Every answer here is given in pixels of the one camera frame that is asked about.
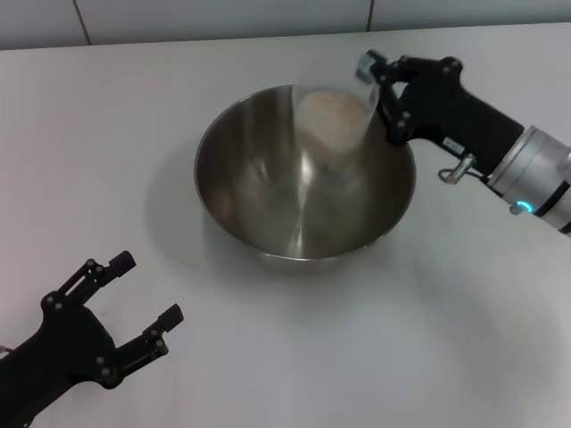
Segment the white table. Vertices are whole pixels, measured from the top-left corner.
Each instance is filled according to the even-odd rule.
[[[138,267],[88,306],[118,344],[172,303],[170,354],[84,383],[36,428],[481,428],[571,424],[571,243],[413,142],[402,222],[351,267],[286,277],[203,227],[198,142],[232,102],[316,53],[465,63],[465,86],[571,141],[571,24],[0,53],[0,343],[88,258]]]

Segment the stainless steel bowl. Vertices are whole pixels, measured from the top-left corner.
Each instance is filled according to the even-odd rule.
[[[375,116],[364,142],[333,157],[294,138],[291,86],[235,103],[198,147],[204,208],[271,266],[331,265],[391,230],[409,206],[415,163]]]

